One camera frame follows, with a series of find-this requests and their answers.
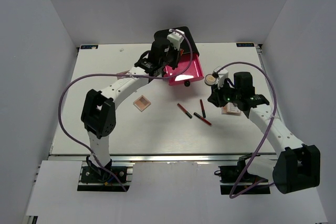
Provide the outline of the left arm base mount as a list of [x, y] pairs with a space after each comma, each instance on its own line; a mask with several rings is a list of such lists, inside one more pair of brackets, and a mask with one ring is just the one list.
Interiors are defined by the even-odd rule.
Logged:
[[125, 190], [114, 176], [106, 172], [103, 172], [103, 175], [100, 176], [90, 168], [87, 163], [83, 162], [80, 170], [77, 191], [122, 193], [128, 191], [132, 181], [133, 164], [112, 162], [111, 172], [118, 178]]

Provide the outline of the orange lip gloss tube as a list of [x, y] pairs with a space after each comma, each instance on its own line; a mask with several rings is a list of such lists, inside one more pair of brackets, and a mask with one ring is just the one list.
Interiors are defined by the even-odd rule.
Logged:
[[185, 107], [183, 107], [180, 103], [177, 104], [178, 108], [189, 118], [192, 118], [192, 115], [187, 111]]

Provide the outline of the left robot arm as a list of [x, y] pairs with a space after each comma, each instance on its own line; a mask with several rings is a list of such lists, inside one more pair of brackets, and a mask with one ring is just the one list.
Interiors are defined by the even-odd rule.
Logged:
[[156, 77], [163, 77], [166, 66], [177, 68], [184, 38], [175, 34], [156, 38], [150, 51], [143, 53], [134, 66], [110, 87], [88, 91], [81, 121], [90, 139], [92, 154], [87, 157], [93, 176], [101, 182], [110, 178], [111, 159], [108, 151], [109, 135], [116, 126], [118, 106], [139, 88]]

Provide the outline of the pink top drawer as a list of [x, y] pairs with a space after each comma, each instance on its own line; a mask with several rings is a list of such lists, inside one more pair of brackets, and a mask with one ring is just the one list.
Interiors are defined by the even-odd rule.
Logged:
[[[166, 66], [164, 69], [164, 77], [172, 76], [177, 73], [181, 73], [190, 62], [190, 53], [182, 54], [178, 63], [178, 67], [174, 70], [172, 67]], [[199, 61], [199, 53], [193, 53], [193, 58], [189, 68], [177, 77], [168, 79], [170, 86], [185, 85], [188, 87], [192, 82], [200, 81], [204, 79], [201, 63]]]

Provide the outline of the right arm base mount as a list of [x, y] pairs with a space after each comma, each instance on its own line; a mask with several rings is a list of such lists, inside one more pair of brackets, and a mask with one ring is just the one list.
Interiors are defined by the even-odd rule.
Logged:
[[[251, 154], [244, 155], [238, 159], [236, 165], [219, 166], [218, 170], [214, 172], [214, 175], [220, 178], [220, 193], [222, 195], [230, 194], [234, 183], [236, 182], [243, 168], [246, 166], [247, 160], [249, 158], [251, 158]], [[270, 186], [268, 180], [254, 174], [250, 174], [248, 172], [243, 175], [233, 194], [235, 195], [238, 192], [248, 188], [249, 186], [259, 181], [261, 181], [260, 184], [256, 185], [249, 191], [244, 192], [243, 195], [269, 195]]]

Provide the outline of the clear case blush compact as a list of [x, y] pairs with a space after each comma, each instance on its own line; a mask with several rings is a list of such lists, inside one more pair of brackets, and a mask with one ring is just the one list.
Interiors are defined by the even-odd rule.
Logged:
[[241, 111], [234, 103], [227, 103], [221, 108], [221, 114], [240, 115]]

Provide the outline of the square brown eyeshadow palette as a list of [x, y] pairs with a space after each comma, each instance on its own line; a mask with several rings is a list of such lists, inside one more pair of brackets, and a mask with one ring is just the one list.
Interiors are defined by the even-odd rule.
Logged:
[[142, 112], [151, 105], [151, 102], [142, 95], [134, 101], [133, 105]]

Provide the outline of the pink three-colour blush palette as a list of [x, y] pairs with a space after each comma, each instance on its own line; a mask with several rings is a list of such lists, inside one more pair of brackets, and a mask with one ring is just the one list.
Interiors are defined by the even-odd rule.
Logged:
[[123, 71], [123, 72], [119, 72], [117, 73], [117, 78], [120, 79], [120, 78], [124, 78], [125, 75], [128, 75], [129, 74], [129, 70], [127, 71]]

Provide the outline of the round powder jar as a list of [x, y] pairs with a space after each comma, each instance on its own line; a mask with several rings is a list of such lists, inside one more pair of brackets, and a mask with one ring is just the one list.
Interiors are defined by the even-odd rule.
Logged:
[[212, 74], [207, 74], [204, 78], [204, 82], [208, 86], [212, 86], [216, 83], [216, 78]]

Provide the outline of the dark red lip gloss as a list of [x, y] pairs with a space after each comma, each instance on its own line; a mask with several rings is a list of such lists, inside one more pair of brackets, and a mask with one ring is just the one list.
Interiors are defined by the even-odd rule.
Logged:
[[205, 112], [203, 100], [200, 99], [199, 102], [200, 102], [200, 106], [201, 106], [201, 110], [202, 110], [202, 117], [206, 118], [206, 112]]

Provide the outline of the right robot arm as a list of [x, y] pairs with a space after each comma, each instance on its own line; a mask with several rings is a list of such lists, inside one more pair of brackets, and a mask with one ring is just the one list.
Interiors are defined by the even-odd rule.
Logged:
[[251, 73], [237, 72], [233, 80], [226, 69], [212, 75], [216, 81], [208, 101], [218, 108], [236, 105], [260, 129], [277, 155], [276, 161], [259, 154], [242, 156], [237, 163], [238, 178], [247, 182], [257, 175], [274, 183], [283, 194], [319, 186], [319, 149], [294, 136], [274, 115], [267, 98], [256, 94]]

